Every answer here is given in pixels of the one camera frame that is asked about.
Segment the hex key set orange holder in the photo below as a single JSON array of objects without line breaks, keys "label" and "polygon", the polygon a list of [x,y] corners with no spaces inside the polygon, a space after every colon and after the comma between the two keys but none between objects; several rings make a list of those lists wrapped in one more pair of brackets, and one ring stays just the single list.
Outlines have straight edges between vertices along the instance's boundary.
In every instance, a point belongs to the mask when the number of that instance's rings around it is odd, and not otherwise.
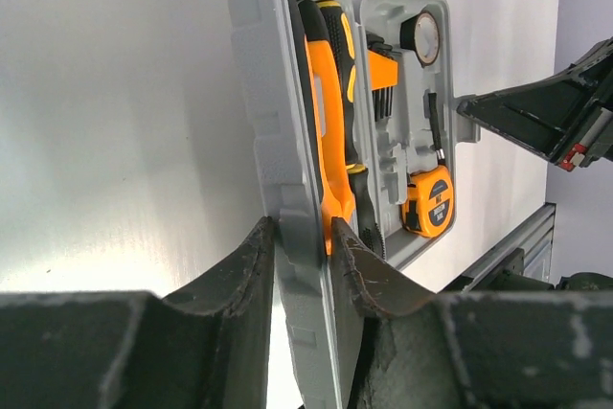
[{"label": "hex key set orange holder", "polygon": [[392,54],[393,47],[383,37],[366,33],[371,90],[375,121],[392,116],[394,89],[398,84],[398,63]]}]

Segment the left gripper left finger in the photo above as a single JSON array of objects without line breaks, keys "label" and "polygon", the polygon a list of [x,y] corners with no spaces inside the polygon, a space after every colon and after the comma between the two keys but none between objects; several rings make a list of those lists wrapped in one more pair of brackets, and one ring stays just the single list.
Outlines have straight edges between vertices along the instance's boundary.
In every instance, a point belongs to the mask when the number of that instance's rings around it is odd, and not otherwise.
[{"label": "left gripper left finger", "polygon": [[262,408],[274,223],[165,297],[147,291],[1,298],[5,408]]}]

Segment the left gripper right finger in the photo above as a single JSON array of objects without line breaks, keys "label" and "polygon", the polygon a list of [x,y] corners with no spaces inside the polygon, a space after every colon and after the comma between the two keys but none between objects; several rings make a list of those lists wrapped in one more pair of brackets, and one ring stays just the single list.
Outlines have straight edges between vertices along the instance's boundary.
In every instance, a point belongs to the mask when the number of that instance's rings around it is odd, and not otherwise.
[{"label": "left gripper right finger", "polygon": [[608,408],[612,293],[434,293],[331,223],[335,295],[362,334],[351,408]]}]

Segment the small black screwdriver bit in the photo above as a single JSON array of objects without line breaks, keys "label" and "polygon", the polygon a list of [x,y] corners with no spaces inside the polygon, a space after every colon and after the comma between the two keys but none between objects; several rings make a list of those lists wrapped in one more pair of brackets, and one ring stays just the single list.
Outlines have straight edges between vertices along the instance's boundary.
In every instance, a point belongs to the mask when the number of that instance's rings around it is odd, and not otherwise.
[{"label": "small black screwdriver bit", "polygon": [[432,133],[433,150],[435,151],[439,165],[445,164],[445,155],[443,151],[443,142],[440,129],[440,121],[438,115],[438,100],[437,94],[430,92],[427,94],[427,102],[429,109],[429,121]]}]

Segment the black electrical tape roll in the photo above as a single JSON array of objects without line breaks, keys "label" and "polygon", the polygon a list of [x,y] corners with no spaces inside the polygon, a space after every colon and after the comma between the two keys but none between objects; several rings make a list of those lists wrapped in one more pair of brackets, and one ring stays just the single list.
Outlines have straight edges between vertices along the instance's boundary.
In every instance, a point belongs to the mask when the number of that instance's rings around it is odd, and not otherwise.
[{"label": "black electrical tape roll", "polygon": [[439,25],[427,10],[403,21],[399,30],[399,46],[412,51],[422,67],[434,64],[441,49]]}]

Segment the orange handled pliers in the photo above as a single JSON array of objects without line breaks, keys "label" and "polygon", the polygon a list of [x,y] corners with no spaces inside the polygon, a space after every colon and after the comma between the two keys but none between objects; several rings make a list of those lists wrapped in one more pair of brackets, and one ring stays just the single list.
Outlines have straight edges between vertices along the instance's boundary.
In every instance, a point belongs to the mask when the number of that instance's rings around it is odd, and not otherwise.
[{"label": "orange handled pliers", "polygon": [[326,255],[332,254],[332,221],[349,222],[355,209],[346,170],[341,89],[328,28],[313,0],[287,0],[299,67],[307,134],[316,171]]}]

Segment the orange tape measure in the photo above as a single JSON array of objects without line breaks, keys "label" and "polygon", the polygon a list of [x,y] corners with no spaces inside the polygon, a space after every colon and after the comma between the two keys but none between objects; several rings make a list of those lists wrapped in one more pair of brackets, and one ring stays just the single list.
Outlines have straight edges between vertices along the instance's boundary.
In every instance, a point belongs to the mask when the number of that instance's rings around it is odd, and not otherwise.
[{"label": "orange tape measure", "polygon": [[410,174],[407,200],[400,206],[402,227],[424,238],[436,238],[450,225],[454,204],[453,183],[446,166]]}]

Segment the grey plastic tool case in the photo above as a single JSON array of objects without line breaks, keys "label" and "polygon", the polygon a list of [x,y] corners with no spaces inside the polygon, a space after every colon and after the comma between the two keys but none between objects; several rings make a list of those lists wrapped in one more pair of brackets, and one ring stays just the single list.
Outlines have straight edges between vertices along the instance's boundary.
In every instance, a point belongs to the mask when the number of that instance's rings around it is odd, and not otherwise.
[{"label": "grey plastic tool case", "polygon": [[455,217],[446,0],[228,0],[307,408],[465,408],[443,299],[404,268]]}]

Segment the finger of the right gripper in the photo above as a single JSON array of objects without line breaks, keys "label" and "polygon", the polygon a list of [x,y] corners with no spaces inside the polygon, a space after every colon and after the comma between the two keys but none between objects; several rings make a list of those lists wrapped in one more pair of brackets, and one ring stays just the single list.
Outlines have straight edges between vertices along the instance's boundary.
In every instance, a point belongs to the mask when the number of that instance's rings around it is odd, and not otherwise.
[{"label": "finger of the right gripper", "polygon": [[612,40],[530,84],[460,99],[476,125],[568,172],[612,159]]}]

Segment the black yellow screwdriver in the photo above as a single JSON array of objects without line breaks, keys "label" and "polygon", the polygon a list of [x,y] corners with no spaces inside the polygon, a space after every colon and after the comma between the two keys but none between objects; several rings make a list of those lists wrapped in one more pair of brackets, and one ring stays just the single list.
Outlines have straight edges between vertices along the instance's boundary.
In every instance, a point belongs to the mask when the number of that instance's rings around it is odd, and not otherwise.
[{"label": "black yellow screwdriver", "polygon": [[348,171],[353,165],[362,164],[353,137],[356,68],[352,29],[345,11],[337,1],[319,0],[316,4],[328,28],[329,42],[338,74],[344,117],[345,162]]},{"label": "black yellow screwdriver", "polygon": [[375,218],[375,208],[369,192],[368,169],[355,164],[348,169],[350,187],[355,200],[358,235],[362,242],[380,258],[385,257],[384,238]]}]

